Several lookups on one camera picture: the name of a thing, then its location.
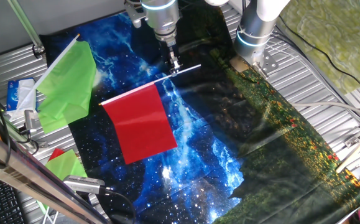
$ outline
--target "red flag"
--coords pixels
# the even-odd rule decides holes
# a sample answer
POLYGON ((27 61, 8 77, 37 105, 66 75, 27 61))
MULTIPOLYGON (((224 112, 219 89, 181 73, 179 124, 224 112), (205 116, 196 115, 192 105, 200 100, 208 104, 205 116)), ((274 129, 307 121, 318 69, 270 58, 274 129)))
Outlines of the red flag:
POLYGON ((113 121, 126 164, 177 147, 154 82, 102 105, 113 121))
POLYGON ((48 161, 61 156, 64 153, 64 151, 62 151, 61 149, 54 149, 53 154, 50 156, 50 158, 48 159, 48 161))

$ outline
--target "metal bar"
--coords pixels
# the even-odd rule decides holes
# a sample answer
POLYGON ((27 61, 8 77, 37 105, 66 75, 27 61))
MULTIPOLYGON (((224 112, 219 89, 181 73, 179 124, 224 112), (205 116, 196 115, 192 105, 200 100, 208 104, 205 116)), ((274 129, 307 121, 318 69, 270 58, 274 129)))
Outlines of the metal bar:
POLYGON ((30 39, 32 40, 33 44, 35 45, 35 50, 37 50, 39 53, 43 52, 44 51, 43 43, 40 40, 39 35, 37 35, 32 24, 28 20, 28 17, 26 16, 25 12, 22 10, 21 6, 19 5, 18 0, 7 0, 7 1, 10 4, 10 6, 12 7, 12 10, 14 10, 14 12, 16 13, 19 21, 24 26, 30 39))
MULTIPOLYGON (((0 141, 0 162, 6 157, 7 146, 0 141)), ((80 223, 108 223, 91 205, 80 203, 74 194, 69 194, 72 193, 69 188, 65 191, 64 184, 57 185, 52 179, 60 180, 32 156, 26 157, 11 150, 9 168, 0 169, 0 179, 80 223), (29 187, 33 187, 34 191, 30 192, 29 187)))

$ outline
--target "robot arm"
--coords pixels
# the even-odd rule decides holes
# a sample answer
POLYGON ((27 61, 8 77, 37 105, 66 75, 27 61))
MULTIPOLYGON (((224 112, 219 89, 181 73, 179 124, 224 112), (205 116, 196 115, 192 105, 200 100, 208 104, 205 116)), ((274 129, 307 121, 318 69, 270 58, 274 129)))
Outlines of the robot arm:
POLYGON ((168 49, 168 57, 172 75, 175 76, 180 70, 178 62, 176 23, 180 18, 177 0, 143 0, 141 1, 142 13, 137 12, 132 4, 125 3, 125 8, 136 28, 140 28, 141 19, 145 18, 148 26, 153 28, 155 37, 160 41, 162 48, 168 49))
MULTIPOLYGON (((205 0, 212 6, 220 6, 228 0, 205 0)), ((235 51, 251 65, 260 66, 264 63, 264 49, 274 29, 276 19, 290 0, 251 0, 244 8, 241 22, 236 31, 235 51)), ((132 4, 125 3, 125 8, 134 27, 140 28, 141 19, 145 18, 153 28, 162 48, 168 48, 168 58, 172 75, 179 69, 176 23, 179 20, 177 0, 142 0, 144 12, 137 12, 132 4)))
POLYGON ((290 0, 251 0, 236 31, 235 51, 251 65, 264 63, 264 49, 282 9, 290 0))

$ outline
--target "wrinkled cloth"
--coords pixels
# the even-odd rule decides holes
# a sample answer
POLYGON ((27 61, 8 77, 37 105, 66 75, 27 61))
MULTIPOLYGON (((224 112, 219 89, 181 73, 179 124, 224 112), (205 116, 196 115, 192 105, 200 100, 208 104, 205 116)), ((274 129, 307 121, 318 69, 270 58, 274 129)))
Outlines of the wrinkled cloth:
POLYGON ((39 106, 44 133, 88 115, 96 65, 87 42, 76 42, 37 88, 47 98, 39 106))
MULTIPOLYGON (((291 0, 281 15, 292 30, 360 81, 360 0, 291 0)), ((350 93, 360 87, 333 68, 325 55, 288 31, 280 19, 277 25, 341 92, 350 93)))
MULTIPOLYGON (((335 223, 357 208, 360 183, 335 172, 323 138, 253 69, 230 66, 220 9, 182 14, 182 66, 201 68, 156 83, 178 147, 129 165, 98 103, 166 75, 152 29, 122 13, 44 37, 48 59, 79 32, 101 74, 90 114, 69 125, 87 175, 128 197, 139 223, 335 223)), ((131 223, 124 200, 99 201, 114 223, 131 223)))

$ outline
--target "small red cloth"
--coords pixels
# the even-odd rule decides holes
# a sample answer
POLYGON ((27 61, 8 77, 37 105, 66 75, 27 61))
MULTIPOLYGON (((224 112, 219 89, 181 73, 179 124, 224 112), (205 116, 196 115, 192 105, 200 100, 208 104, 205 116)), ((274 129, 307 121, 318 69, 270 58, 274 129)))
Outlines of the small red cloth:
POLYGON ((177 147, 159 92, 153 83, 103 103, 130 164, 177 147))
POLYGON ((53 154, 50 156, 50 158, 48 159, 48 161, 61 156, 64 153, 64 151, 62 151, 61 149, 54 149, 53 154))

